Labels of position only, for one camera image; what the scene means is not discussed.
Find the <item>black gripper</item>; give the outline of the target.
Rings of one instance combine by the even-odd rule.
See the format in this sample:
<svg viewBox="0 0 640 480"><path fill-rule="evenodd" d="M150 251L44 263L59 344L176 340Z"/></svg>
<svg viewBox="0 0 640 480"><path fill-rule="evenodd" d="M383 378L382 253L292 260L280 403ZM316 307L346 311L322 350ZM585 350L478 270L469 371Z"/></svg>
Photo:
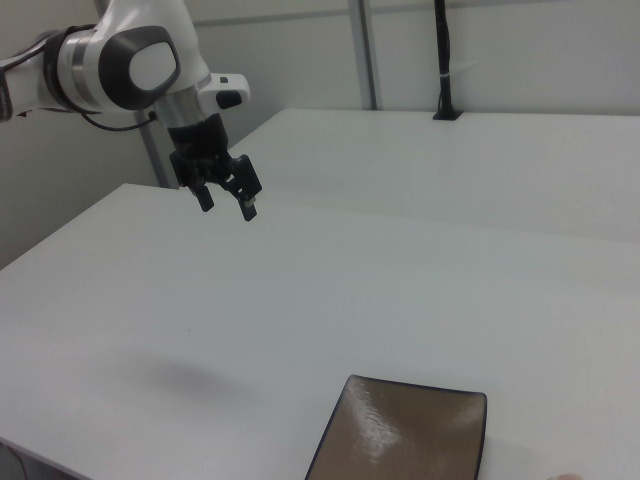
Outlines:
<svg viewBox="0 0 640 480"><path fill-rule="evenodd" d="M222 184L238 201L246 222L257 216L255 201L262 185L247 155L232 158L220 114L184 127L169 128L175 150L170 161L181 187L191 188L203 212L215 205L205 183Z"/></svg>

